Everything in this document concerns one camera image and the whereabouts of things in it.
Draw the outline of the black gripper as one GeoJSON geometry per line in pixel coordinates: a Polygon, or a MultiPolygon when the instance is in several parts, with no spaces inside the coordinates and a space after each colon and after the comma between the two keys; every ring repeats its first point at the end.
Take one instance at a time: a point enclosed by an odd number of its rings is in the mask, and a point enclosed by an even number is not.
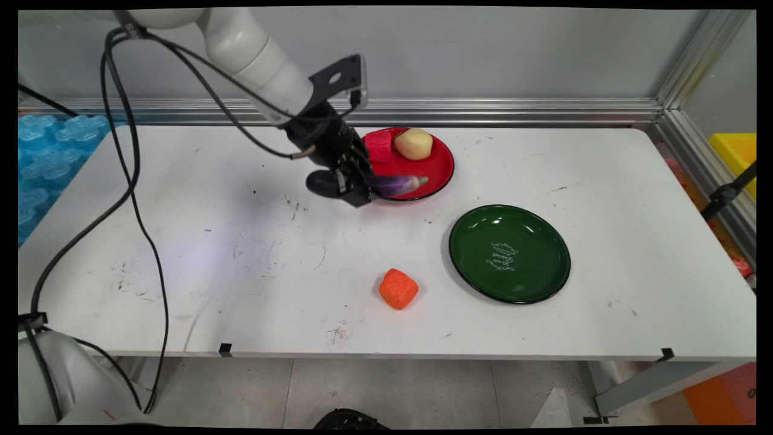
{"type": "Polygon", "coordinates": [[[365,154],[364,141],[330,103],[307,108],[300,118],[284,125],[284,132],[299,149],[293,154],[295,159],[310,159],[336,171],[338,200],[356,208],[373,200],[369,182],[376,174],[365,154]]]}

